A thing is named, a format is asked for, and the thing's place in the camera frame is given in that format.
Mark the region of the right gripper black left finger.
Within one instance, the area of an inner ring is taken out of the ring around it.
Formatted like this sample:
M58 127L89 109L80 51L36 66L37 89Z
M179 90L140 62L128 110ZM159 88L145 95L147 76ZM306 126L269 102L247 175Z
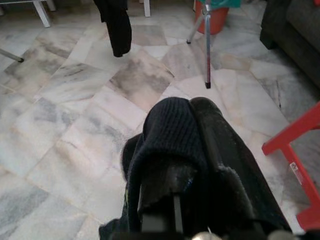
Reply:
M150 167L141 179L138 212L157 213L172 208L173 198L188 194L197 175L190 164Z

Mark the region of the dark grey sofa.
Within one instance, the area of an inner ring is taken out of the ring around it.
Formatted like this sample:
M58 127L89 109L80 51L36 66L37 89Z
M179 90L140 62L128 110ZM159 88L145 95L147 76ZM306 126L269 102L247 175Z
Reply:
M260 41L279 47L320 89L320 4L315 0L267 0Z

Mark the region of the red plastic stool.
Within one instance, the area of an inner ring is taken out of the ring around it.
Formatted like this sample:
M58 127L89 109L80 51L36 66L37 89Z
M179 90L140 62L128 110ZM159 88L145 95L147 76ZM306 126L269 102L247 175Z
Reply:
M305 231L320 229L320 194L307 170L291 147L291 142L312 130L320 130L320 101L276 136L265 142L261 148L266 156L276 150L281 150L307 195L310 207L296 216L300 227Z

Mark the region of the black garment with FSL print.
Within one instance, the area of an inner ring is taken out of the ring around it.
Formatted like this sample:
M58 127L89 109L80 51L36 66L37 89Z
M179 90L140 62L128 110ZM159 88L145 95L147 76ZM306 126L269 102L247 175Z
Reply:
M113 55L121 58L131 50L132 27L128 0L93 0L102 23L106 24Z

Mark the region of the silver metal clothes rack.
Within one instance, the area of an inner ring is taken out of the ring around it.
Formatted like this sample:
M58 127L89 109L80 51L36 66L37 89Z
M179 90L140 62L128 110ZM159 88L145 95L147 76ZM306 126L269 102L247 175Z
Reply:
M211 88L211 50L210 50L210 19L211 19L211 13L212 9L210 7L210 4L206 2L204 4L202 15L198 18L195 25L192 28L191 33L189 34L186 43L191 44L196 31L200 27L201 23L204 23L204 35L205 35L205 68L206 68L206 79L205 79L205 87L207 89Z

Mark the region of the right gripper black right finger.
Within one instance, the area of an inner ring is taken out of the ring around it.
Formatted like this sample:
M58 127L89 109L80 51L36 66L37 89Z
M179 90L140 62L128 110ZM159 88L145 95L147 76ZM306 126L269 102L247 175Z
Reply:
M205 97L190 105L209 167L209 227L215 233L290 231L255 157L217 105Z

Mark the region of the orange bin with teal liner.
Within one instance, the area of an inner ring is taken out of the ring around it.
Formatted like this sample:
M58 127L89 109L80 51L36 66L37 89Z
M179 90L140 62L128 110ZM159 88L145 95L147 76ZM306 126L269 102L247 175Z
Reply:
M194 0L195 22L202 15L205 3L208 2L210 12L210 34L218 34L225 24L230 8L239 8L242 0Z

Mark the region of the black shirt with green logo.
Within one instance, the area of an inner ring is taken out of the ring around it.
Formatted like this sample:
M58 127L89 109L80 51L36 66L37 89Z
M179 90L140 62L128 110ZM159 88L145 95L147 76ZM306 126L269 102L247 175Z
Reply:
M200 194L197 206L199 215L207 217L209 166L201 132L187 99L169 97L158 102L149 111L142 132L125 143L121 159L126 181L122 215L99 227L100 240L111 240L115 232L136 232L140 228L138 206L142 177L150 167L173 161L197 170L195 191Z

